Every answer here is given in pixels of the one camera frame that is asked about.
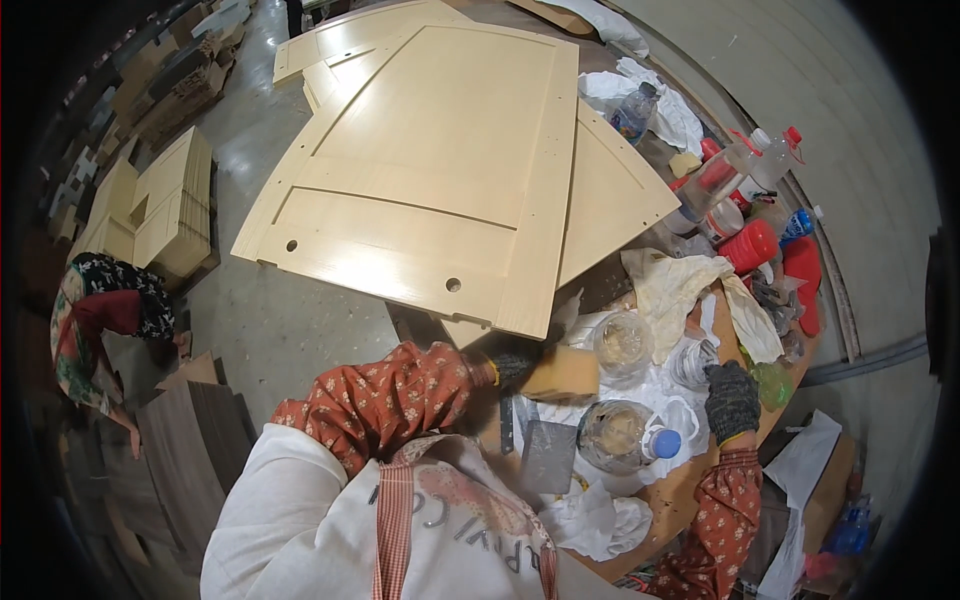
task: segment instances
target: beige wood-grain panel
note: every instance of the beige wood-grain panel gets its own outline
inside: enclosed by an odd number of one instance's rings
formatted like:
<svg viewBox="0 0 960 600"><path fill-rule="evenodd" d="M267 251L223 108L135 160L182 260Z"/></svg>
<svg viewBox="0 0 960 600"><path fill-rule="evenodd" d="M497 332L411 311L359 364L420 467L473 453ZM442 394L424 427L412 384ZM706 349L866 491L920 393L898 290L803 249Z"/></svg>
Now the beige wood-grain panel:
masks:
<svg viewBox="0 0 960 600"><path fill-rule="evenodd" d="M304 71L317 113L232 253L542 338L569 196L577 47L469 21L362 42ZM329 225L340 210L355 218ZM374 219L380 211L393 217Z"/></svg>
<svg viewBox="0 0 960 600"><path fill-rule="evenodd" d="M537 0L507 0L508 4L518 6L525 11L542 17L557 27L566 29L575 36L588 36L593 33L593 26L586 19L573 11L552 4L543 4Z"/></svg>
<svg viewBox="0 0 960 600"><path fill-rule="evenodd" d="M643 156L582 100L572 178L558 288L680 205ZM489 331L468 321L441 322L457 348Z"/></svg>
<svg viewBox="0 0 960 600"><path fill-rule="evenodd" d="M325 23L276 48L274 86L285 84L322 60L393 35L411 22L468 20L439 0L420 0L360 12Z"/></svg>

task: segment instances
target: red bottle cap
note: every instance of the red bottle cap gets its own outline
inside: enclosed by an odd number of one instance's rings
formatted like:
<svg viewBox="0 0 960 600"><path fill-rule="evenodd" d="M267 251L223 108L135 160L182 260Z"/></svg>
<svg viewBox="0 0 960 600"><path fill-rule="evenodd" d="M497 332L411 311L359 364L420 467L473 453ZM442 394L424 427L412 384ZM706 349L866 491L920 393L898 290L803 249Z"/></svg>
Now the red bottle cap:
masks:
<svg viewBox="0 0 960 600"><path fill-rule="evenodd" d="M703 162L707 162L720 152L720 145L713 141L712 138L705 137L700 140L700 149L704 151Z"/></svg>

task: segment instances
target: gray work glove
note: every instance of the gray work glove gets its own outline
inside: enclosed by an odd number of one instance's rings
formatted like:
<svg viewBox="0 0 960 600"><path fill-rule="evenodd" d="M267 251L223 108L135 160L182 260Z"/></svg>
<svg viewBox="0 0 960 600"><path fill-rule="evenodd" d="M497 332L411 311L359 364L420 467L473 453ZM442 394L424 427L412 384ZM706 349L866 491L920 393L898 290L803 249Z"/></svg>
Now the gray work glove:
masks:
<svg viewBox="0 0 960 600"><path fill-rule="evenodd" d="M507 387L529 375L540 363L547 349L559 342L565 334L566 328L557 323L550 325L546 339L542 342L508 333L494 333L490 336L492 342L483 348L483 354L496 369L498 385Z"/></svg>
<svg viewBox="0 0 960 600"><path fill-rule="evenodd" d="M746 431L760 427L760 400L756 381L735 360L723 367L705 368L710 382L707 398L707 423L717 445Z"/></svg>

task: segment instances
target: dark wooden panel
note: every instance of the dark wooden panel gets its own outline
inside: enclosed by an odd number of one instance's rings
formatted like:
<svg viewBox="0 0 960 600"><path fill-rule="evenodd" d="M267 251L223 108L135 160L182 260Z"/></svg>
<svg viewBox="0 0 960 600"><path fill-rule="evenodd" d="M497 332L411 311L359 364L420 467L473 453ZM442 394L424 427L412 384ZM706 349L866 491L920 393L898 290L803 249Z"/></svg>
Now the dark wooden panel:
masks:
<svg viewBox="0 0 960 600"><path fill-rule="evenodd" d="M150 452L143 449L134 460L130 443L101 444L110 490L116 497L123 522L131 531L168 547L178 547L154 487Z"/></svg>
<svg viewBox="0 0 960 600"><path fill-rule="evenodd" d="M157 493L186 559L201 563L251 443L229 386L182 381L137 412Z"/></svg>

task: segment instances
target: floral sleeve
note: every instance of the floral sleeve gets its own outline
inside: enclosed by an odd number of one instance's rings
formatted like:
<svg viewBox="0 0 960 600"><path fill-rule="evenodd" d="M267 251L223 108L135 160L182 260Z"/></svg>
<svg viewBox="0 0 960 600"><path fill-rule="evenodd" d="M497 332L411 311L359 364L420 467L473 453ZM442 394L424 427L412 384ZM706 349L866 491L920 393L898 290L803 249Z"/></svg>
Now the floral sleeve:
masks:
<svg viewBox="0 0 960 600"><path fill-rule="evenodd" d="M660 559L649 592L664 600L726 600L759 526L762 483L756 450L721 452L694 493L700 510L683 551Z"/></svg>
<svg viewBox="0 0 960 600"><path fill-rule="evenodd" d="M427 352L404 342L382 361L317 377L303 400L283 400L271 422L323 444L353 478L370 458L389 457L419 432L460 417L470 393L490 383L449 344Z"/></svg>

